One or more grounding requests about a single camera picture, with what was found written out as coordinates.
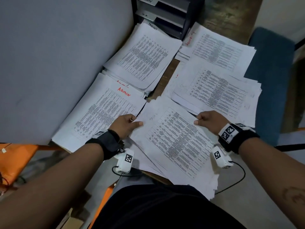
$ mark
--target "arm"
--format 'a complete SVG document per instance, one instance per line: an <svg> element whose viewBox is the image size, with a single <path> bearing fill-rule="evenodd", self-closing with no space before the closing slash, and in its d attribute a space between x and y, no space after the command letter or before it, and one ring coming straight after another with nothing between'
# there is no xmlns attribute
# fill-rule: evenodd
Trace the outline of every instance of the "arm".
<svg viewBox="0 0 305 229"><path fill-rule="evenodd" d="M218 135L229 121L216 111L202 112L194 123ZM250 138L238 150L241 158L281 211L297 228L305 228L305 165Z"/></svg>
<svg viewBox="0 0 305 229"><path fill-rule="evenodd" d="M135 116L118 117L109 129L121 139L142 122ZM85 144L35 180L0 202L0 228L49 228L68 212L71 201L86 187L104 159L98 144Z"/></svg>

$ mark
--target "tattoo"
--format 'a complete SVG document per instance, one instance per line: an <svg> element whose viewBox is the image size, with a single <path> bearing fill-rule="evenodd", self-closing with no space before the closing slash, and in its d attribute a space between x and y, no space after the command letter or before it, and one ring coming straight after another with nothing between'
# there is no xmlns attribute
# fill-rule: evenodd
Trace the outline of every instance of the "tattoo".
<svg viewBox="0 0 305 229"><path fill-rule="evenodd" d="M283 198L285 200L292 200L298 205L305 206L305 189L297 187L289 187L283 190Z"/></svg>

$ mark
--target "forearm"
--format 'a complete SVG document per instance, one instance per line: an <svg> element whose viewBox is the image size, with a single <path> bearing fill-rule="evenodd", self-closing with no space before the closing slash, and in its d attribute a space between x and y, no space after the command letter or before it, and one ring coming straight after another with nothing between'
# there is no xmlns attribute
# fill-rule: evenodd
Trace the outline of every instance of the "forearm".
<svg viewBox="0 0 305 229"><path fill-rule="evenodd" d="M272 200L298 228L305 228L305 165L258 138L239 154Z"/></svg>
<svg viewBox="0 0 305 229"><path fill-rule="evenodd" d="M103 162L98 144L86 144L0 203L0 228L48 228L70 206Z"/></svg>

